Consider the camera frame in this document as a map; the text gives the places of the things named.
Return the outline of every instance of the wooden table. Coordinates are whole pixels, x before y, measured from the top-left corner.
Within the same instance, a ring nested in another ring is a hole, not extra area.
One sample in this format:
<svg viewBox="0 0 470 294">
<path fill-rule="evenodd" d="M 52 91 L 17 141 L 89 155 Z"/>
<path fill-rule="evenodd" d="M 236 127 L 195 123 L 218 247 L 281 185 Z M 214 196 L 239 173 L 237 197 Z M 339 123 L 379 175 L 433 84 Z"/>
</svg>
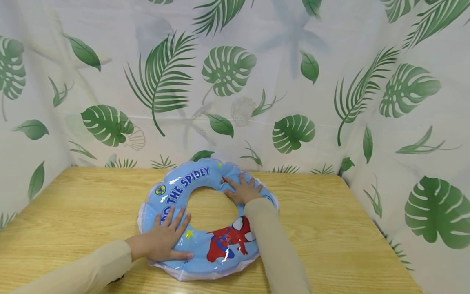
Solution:
<svg viewBox="0 0 470 294">
<path fill-rule="evenodd" d="M 0 293 L 138 233 L 137 211 L 164 170 L 70 167 L 0 233 Z M 335 175 L 254 173 L 279 198 L 280 218 L 316 294 L 421 294 L 405 267 Z M 234 204 L 200 188 L 191 195 L 192 224 L 231 223 Z M 104 293 L 268 293 L 261 259 L 215 281 L 179 282 L 146 260 Z"/>
</svg>

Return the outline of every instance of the starfish print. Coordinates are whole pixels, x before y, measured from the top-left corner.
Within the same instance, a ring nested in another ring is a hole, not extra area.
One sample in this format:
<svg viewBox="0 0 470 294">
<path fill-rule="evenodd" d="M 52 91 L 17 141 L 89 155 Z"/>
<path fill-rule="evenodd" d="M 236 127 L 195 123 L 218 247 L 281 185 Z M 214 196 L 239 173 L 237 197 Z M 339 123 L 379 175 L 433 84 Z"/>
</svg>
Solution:
<svg viewBox="0 0 470 294">
<path fill-rule="evenodd" d="M 296 19 L 284 3 L 284 0 L 273 0 L 273 5 L 279 20 L 283 24 L 283 29 L 271 38 L 268 38 L 256 51 L 257 53 L 265 53 L 274 47 L 288 44 L 290 46 L 290 70 L 292 77 L 295 78 L 300 64 L 300 42 L 305 42 L 321 52 L 329 52 L 330 48 L 322 37 L 304 29 L 312 18 L 305 10 Z"/>
<path fill-rule="evenodd" d="M 65 33 L 63 31 L 62 22 L 60 20 L 60 17 L 57 11 L 53 8 L 49 8 L 45 6 L 44 6 L 44 9 L 46 9 L 46 12 L 50 15 L 50 17 L 48 17 L 47 20 L 49 21 L 49 28 L 53 32 L 55 42 L 59 48 L 59 52 L 54 52 L 54 51 L 45 49 L 35 44 L 32 40 L 27 40 L 26 46 L 31 51 L 37 53 L 38 55 L 56 64 L 65 65 L 69 72 L 75 73 L 77 76 L 78 83 L 86 91 L 86 93 L 88 94 L 88 98 L 92 101 L 93 104 L 98 104 L 96 95 L 94 94 L 87 80 L 78 71 L 81 68 L 89 67 L 89 65 L 84 64 L 83 62 L 79 61 L 77 58 L 71 56 L 70 50 L 69 50 L 69 44 L 66 42 L 66 39 L 63 37 Z M 101 65 L 108 64 L 112 61 L 110 57 L 103 56 L 100 54 L 97 54 L 97 55 L 98 55 Z"/>
<path fill-rule="evenodd" d="M 183 117 L 183 122 L 185 124 L 184 127 L 184 135 L 183 135 L 183 147 L 185 149 L 188 148 L 188 137 L 189 137 L 189 128 L 193 128 L 199 135 L 201 135 L 210 145 L 216 146 L 215 141 L 209 137 L 205 130 L 203 130 L 200 126 L 194 123 L 194 120 L 201 117 L 204 112 L 210 110 L 212 107 L 213 102 L 207 103 L 201 107 L 191 116 L 191 118 L 187 118 L 186 113 L 183 108 L 178 109 L 178 113 L 181 117 Z"/>
</svg>

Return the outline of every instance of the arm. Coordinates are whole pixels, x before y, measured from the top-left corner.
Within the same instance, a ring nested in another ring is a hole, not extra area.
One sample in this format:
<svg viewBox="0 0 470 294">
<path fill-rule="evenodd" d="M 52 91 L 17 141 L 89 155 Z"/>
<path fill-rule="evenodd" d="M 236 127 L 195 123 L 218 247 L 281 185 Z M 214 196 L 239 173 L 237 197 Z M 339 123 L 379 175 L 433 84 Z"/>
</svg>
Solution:
<svg viewBox="0 0 470 294">
<path fill-rule="evenodd" d="M 120 278 L 131 266 L 131 248 L 125 241 L 116 240 L 84 258 L 39 277 L 11 294 L 93 293 Z"/>
<path fill-rule="evenodd" d="M 172 221 L 174 210 L 175 207 L 170 209 L 163 224 L 160 224 L 159 213 L 155 217 L 155 224 L 147 232 L 132 236 L 126 241 L 116 240 L 104 245 L 86 257 L 45 274 L 11 294 L 95 293 L 122 277 L 137 259 L 148 257 L 155 261 L 165 261 L 193 258 L 191 252 L 172 250 L 191 219 L 191 214 L 186 214 L 178 227 L 185 207 L 181 208 Z"/>
<path fill-rule="evenodd" d="M 307 273 L 273 204 L 265 198 L 251 200 L 245 206 L 245 215 L 256 236 L 271 292 L 310 294 Z"/>
</svg>

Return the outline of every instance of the swim ring hole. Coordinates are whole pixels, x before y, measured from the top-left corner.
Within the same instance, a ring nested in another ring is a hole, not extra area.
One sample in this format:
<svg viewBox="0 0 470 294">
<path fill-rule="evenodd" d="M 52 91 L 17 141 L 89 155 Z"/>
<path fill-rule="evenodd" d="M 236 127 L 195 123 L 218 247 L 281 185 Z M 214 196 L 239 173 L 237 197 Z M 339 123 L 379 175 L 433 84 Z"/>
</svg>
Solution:
<svg viewBox="0 0 470 294">
<path fill-rule="evenodd" d="M 213 231 L 233 223 L 238 210 L 224 193 L 210 187 L 199 187 L 189 196 L 188 212 L 191 213 L 191 225 L 196 230 Z"/>
</svg>

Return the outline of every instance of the spider-man cartoon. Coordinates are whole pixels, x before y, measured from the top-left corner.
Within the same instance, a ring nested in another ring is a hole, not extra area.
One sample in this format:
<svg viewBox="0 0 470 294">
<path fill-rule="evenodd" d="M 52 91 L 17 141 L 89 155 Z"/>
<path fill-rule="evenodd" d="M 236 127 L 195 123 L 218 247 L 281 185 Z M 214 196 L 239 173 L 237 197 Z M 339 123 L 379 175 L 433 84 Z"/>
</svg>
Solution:
<svg viewBox="0 0 470 294">
<path fill-rule="evenodd" d="M 232 244 L 238 244 L 238 250 L 244 255 L 248 254 L 245 242 L 251 242 L 255 239 L 250 231 L 250 222 L 244 215 L 239 217 L 231 226 L 208 232 L 208 234 L 214 234 L 207 253 L 207 260 L 210 262 L 214 262 L 219 257 L 234 258 L 234 252 L 228 248 Z"/>
</svg>

